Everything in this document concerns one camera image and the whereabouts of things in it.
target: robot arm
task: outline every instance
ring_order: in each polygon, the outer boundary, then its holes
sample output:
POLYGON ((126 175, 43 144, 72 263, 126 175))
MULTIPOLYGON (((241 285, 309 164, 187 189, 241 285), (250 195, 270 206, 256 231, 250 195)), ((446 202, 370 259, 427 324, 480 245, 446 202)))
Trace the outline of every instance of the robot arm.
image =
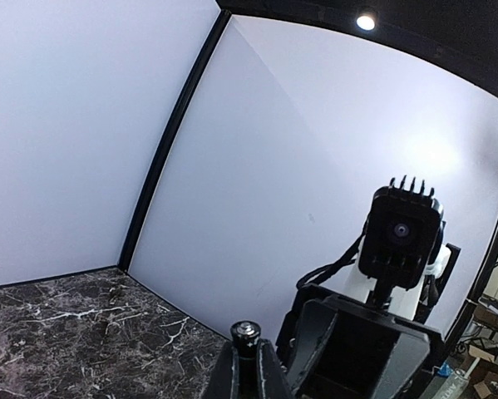
POLYGON ((232 327, 204 399, 392 399, 433 372, 441 334, 412 319, 425 276, 441 276, 453 256, 441 245, 445 223, 433 189, 404 185, 393 179, 379 189, 356 242, 299 280, 276 353, 256 323, 232 327), (319 285, 352 262, 344 294, 319 285))

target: dark marble surface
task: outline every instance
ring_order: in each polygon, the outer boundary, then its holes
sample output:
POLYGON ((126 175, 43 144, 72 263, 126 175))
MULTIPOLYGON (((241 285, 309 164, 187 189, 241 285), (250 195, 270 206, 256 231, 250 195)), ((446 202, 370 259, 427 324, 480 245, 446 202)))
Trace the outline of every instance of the dark marble surface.
POLYGON ((0 399, 200 397, 224 339, 107 269, 0 289, 0 399))

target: white wall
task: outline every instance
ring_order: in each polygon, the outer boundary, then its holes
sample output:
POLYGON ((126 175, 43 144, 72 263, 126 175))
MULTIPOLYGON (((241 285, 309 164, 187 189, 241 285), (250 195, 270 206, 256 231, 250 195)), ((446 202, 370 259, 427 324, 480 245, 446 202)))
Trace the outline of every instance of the white wall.
POLYGON ((237 17, 190 104, 131 274, 223 334, 248 318, 275 338, 297 279, 337 259, 374 191, 404 174, 436 187, 446 238, 462 247, 429 322, 446 331, 498 216, 498 100, 372 42, 237 17))
POLYGON ((219 9, 0 1, 0 284, 117 263, 219 9))

